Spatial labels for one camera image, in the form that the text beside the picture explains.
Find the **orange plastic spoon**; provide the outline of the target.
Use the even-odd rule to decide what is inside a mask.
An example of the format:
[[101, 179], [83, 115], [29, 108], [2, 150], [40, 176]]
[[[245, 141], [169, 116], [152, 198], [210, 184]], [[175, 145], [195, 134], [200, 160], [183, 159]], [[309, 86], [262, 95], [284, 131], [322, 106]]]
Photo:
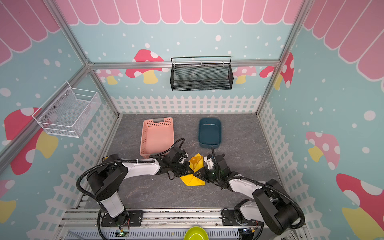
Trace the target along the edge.
[[193, 169], [196, 168], [198, 166], [199, 160], [200, 159], [198, 157], [192, 157], [190, 160], [190, 167]]

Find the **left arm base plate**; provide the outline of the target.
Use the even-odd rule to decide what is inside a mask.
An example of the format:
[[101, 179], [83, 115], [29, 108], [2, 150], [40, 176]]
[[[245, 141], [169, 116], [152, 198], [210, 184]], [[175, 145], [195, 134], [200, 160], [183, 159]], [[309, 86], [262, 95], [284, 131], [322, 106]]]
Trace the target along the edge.
[[117, 217], [112, 218], [110, 214], [103, 213], [102, 227], [140, 227], [144, 211], [125, 210]]

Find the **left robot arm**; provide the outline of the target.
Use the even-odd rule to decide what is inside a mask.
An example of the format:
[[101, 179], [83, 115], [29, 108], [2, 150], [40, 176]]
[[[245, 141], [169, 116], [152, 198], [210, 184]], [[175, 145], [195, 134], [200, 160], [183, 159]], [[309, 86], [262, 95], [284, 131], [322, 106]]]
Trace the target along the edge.
[[182, 149], [184, 142], [184, 138], [178, 139], [169, 149], [144, 160], [121, 159], [116, 154], [107, 156], [102, 163], [78, 177], [76, 188], [95, 200], [111, 218], [127, 219], [129, 213], [118, 194], [124, 180], [162, 174], [173, 180], [194, 173], [186, 161], [188, 154]]

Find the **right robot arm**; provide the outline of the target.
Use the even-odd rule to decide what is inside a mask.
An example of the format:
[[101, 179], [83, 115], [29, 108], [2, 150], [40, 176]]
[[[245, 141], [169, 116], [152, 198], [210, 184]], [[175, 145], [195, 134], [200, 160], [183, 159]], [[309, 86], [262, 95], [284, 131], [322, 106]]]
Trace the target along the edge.
[[304, 226], [303, 210], [278, 181], [259, 182], [233, 172], [224, 159], [225, 155], [216, 155], [213, 147], [211, 150], [208, 160], [212, 161], [212, 167], [203, 167], [194, 176], [221, 189], [247, 196], [249, 200], [237, 207], [242, 219], [261, 221], [276, 235]]

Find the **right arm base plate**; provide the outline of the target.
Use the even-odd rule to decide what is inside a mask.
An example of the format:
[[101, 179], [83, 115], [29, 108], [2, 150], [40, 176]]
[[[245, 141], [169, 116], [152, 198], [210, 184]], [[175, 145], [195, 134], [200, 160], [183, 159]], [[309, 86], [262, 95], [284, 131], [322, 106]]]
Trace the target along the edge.
[[239, 210], [224, 208], [221, 211], [223, 226], [246, 226], [249, 221], [244, 218]]

